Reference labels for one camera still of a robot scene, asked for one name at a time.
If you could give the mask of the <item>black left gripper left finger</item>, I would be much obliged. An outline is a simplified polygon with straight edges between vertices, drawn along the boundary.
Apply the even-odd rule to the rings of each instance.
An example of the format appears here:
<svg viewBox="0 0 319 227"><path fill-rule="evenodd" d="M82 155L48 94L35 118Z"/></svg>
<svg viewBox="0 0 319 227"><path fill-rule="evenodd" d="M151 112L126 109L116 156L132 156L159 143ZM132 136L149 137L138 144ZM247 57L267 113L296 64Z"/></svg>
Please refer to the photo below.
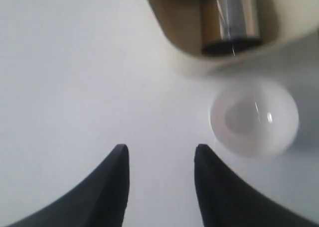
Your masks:
<svg viewBox="0 0 319 227"><path fill-rule="evenodd" d="M14 227L120 227L130 191L129 150L116 145L81 183Z"/></svg>

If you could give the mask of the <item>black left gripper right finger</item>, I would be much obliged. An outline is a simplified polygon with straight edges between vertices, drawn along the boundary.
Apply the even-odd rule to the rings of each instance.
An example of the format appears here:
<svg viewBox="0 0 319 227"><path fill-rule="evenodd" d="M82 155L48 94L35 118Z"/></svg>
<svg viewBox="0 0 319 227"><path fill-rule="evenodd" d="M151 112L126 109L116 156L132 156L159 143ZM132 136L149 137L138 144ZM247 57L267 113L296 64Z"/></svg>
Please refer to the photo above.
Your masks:
<svg viewBox="0 0 319 227"><path fill-rule="evenodd" d="M316 227L236 175L206 144L194 157L194 182L205 227Z"/></svg>

